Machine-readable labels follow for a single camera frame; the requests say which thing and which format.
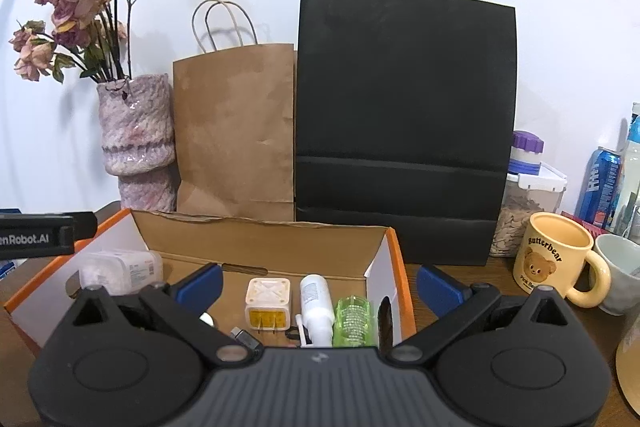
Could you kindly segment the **cream thermos jug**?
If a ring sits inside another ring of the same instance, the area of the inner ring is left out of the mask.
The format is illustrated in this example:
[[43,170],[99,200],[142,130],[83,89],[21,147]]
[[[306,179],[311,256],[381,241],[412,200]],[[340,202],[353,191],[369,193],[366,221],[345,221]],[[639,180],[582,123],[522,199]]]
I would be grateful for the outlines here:
[[615,367],[620,390],[640,415],[640,325],[634,321],[616,349]]

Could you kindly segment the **white spray bottle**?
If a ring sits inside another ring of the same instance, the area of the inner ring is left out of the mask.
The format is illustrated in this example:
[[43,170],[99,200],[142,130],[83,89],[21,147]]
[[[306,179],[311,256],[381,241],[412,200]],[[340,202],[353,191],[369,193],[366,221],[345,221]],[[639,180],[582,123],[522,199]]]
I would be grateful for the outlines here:
[[299,292],[296,324],[300,345],[331,348],[335,315],[328,282],[319,274],[308,274],[300,281]]

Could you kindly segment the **brown paper bag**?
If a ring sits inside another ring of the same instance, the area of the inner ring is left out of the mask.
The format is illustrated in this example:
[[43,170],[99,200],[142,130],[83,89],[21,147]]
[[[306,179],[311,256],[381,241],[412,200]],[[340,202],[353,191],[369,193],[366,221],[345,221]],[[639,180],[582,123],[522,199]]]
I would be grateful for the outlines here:
[[175,61],[178,211],[294,220],[295,65],[289,43],[202,49]]

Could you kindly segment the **blue drink can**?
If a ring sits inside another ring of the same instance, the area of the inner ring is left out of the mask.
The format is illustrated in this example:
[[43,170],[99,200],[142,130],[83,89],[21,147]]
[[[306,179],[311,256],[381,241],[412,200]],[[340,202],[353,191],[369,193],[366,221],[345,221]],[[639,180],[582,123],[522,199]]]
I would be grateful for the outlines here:
[[614,150],[599,147],[590,157],[576,216],[582,221],[604,228],[608,222],[616,191],[622,158]]

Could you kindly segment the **purple lidded jar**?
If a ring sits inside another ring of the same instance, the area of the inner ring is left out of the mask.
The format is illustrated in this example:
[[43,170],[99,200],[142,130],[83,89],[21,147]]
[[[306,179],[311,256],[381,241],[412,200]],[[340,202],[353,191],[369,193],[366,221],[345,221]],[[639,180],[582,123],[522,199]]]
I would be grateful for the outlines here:
[[512,134],[508,173],[538,176],[544,140],[533,132],[515,130]]

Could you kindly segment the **black paper bag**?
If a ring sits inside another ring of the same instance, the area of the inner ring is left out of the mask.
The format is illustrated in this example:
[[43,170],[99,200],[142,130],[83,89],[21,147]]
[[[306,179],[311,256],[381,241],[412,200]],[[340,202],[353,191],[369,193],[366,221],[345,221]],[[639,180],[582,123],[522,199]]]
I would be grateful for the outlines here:
[[410,263],[484,265],[514,125],[514,9],[300,0],[296,72],[297,219],[386,225]]

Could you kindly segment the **cream yellow plug adapter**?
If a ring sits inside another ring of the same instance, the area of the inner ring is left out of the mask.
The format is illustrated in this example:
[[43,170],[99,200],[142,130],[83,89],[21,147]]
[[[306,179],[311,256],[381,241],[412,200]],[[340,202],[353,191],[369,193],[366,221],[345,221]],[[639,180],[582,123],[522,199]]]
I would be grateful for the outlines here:
[[245,318],[254,331],[284,332],[291,326],[291,282],[285,277],[254,277],[246,288]]

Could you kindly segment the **purple ceramic vase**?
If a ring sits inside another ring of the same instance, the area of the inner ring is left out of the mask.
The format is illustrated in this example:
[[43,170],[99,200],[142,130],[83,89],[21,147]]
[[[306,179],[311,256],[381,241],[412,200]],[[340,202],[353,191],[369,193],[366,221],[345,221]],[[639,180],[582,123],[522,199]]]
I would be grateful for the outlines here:
[[116,176],[120,205],[171,212],[176,161],[171,87],[166,74],[96,86],[105,171]]

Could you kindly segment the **white round lid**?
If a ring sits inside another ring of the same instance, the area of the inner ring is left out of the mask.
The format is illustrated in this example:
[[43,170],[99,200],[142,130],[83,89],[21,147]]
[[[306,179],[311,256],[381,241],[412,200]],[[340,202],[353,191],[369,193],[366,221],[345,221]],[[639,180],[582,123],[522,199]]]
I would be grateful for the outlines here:
[[215,327],[215,321],[214,321],[213,317],[211,317],[207,312],[204,312],[200,316],[200,320],[202,322],[204,322],[205,324],[209,325],[210,327]]

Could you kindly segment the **clear plastic wipes container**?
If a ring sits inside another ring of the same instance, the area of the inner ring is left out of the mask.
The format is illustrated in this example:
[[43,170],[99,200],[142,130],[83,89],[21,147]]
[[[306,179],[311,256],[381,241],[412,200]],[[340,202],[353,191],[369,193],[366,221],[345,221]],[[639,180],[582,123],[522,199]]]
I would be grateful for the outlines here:
[[102,286],[111,296],[131,295],[163,282],[163,259],[154,251],[98,251],[88,254],[78,270],[82,289]]

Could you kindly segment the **yellow bear mug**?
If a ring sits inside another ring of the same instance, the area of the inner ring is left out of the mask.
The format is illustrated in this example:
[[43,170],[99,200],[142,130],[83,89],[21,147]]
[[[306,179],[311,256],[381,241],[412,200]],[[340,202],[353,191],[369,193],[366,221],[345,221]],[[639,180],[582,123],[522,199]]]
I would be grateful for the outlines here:
[[[582,269],[589,265],[594,282],[589,291],[575,287]],[[594,239],[577,222],[556,213],[535,212],[513,265],[518,287],[530,294],[540,285],[552,286],[575,306],[594,308],[611,288],[611,270],[594,250]]]

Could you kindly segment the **grey ceramic cup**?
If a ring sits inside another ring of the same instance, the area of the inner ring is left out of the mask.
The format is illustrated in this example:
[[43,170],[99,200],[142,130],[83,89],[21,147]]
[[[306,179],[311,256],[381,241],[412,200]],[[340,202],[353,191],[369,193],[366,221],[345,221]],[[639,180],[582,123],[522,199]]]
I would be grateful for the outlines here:
[[639,303],[639,245],[615,234],[599,235],[594,250],[611,272],[611,287],[599,308],[614,317]]

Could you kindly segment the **clear food storage container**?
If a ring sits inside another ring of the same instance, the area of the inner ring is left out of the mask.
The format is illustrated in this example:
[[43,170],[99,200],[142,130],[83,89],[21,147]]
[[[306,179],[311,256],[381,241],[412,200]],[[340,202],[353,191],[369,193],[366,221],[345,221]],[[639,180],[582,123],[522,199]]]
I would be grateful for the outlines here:
[[533,213],[559,209],[567,186],[564,173],[543,162],[537,174],[508,173],[489,256],[515,257]]

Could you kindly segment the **red cardboard box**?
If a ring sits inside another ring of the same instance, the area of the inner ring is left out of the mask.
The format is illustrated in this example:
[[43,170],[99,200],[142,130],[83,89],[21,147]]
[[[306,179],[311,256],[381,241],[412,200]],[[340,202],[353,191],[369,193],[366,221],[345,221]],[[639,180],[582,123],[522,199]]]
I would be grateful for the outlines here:
[[76,245],[73,256],[24,263],[1,283],[1,302],[13,322],[36,345],[48,339],[72,303],[67,283],[95,251],[155,251],[164,277],[176,283],[214,262],[224,271],[220,298],[209,308],[224,331],[245,323],[244,297],[252,277],[285,277],[291,306],[299,310],[299,282],[319,274],[332,299],[369,299],[392,317],[393,340],[416,332],[408,277],[396,232],[308,222],[183,216],[120,210],[99,225],[94,239]]

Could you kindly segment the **dried pink roses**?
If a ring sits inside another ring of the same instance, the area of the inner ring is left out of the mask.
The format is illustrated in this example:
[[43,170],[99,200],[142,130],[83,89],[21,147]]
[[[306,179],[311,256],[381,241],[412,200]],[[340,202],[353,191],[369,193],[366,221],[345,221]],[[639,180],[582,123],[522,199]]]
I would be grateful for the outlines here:
[[51,76],[64,81],[64,72],[77,68],[81,78],[96,83],[130,80],[130,23],[121,22],[119,5],[131,15],[134,0],[34,0],[51,5],[51,28],[29,20],[14,32],[10,45],[18,53],[14,72],[37,81]]

